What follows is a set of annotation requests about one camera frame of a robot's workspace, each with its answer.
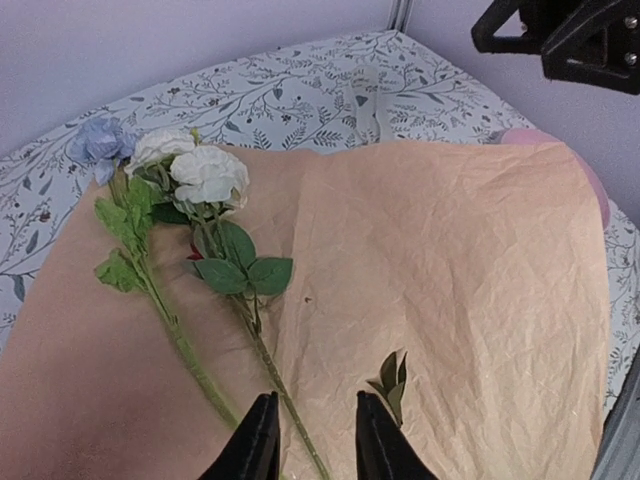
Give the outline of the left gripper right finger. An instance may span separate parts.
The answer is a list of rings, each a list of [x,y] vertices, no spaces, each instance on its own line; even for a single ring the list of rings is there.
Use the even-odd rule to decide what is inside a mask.
[[[357,394],[355,442],[359,480],[437,480],[373,393]]]

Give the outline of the small blue flower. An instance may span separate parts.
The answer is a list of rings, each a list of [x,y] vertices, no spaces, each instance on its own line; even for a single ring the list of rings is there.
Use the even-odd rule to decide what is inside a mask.
[[[95,200],[94,213],[121,246],[94,269],[96,278],[120,292],[140,292],[150,299],[180,360],[221,420],[234,429],[239,420],[200,364],[151,265],[149,236],[154,214],[171,200],[169,162],[197,144],[195,131],[155,130],[138,138],[116,118],[96,118],[81,126],[69,156],[93,166],[96,183],[110,191],[108,198]]]

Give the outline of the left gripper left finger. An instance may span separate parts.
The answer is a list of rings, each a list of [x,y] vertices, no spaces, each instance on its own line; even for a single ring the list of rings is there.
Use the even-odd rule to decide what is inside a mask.
[[[279,478],[279,401],[260,394],[216,460],[200,480]]]

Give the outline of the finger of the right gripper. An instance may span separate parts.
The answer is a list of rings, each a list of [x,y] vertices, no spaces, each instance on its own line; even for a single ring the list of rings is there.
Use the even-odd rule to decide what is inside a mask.
[[[546,78],[639,93],[639,16],[576,17],[565,20],[543,43]]]
[[[548,38],[584,1],[492,1],[471,29],[476,50],[540,54]]]

